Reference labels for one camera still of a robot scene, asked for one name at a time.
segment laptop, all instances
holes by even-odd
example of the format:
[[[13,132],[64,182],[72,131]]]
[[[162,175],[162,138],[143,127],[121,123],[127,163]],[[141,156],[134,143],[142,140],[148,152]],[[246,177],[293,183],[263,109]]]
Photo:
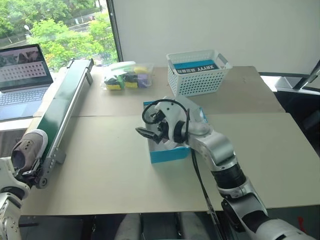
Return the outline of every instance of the laptop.
[[[38,44],[0,49],[0,121],[32,117],[52,83]]]

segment green foliage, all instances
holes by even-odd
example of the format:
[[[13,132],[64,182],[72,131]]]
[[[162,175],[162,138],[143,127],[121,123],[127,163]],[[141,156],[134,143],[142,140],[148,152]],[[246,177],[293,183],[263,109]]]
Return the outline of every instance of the green foliage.
[[[104,48],[88,32],[69,30],[62,21],[53,19],[36,22],[31,29],[32,36],[28,43],[38,43],[49,68],[59,70],[66,66],[71,58],[91,58],[103,53]]]
[[[114,35],[108,13],[96,13],[95,20],[90,23],[90,33],[93,39],[103,46],[104,52],[101,54],[105,64],[118,61]]]
[[[95,7],[95,0],[0,0],[0,37],[25,32],[40,20],[70,19],[81,10]]]

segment window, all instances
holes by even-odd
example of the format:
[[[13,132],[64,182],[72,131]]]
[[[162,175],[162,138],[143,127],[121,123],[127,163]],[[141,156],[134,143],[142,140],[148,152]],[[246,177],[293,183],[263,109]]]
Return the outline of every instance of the window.
[[[118,61],[106,0],[1,0],[0,48],[35,43],[54,73],[72,58]]]

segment streetlight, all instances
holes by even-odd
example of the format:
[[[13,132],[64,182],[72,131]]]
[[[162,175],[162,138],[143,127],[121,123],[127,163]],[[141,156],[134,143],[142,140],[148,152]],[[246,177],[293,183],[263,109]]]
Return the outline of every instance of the streetlight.
[[[28,30],[28,31],[29,31],[29,33],[32,35],[32,32],[30,31],[30,28],[29,28],[29,26],[28,26],[28,25],[24,25],[23,27],[24,27],[24,29],[25,29],[25,30]]]

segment white wall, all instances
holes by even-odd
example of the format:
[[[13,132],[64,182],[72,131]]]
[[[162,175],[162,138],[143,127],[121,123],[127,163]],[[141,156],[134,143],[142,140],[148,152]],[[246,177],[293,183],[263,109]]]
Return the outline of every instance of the white wall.
[[[216,49],[234,66],[309,74],[320,57],[320,0],[114,0],[125,61]]]

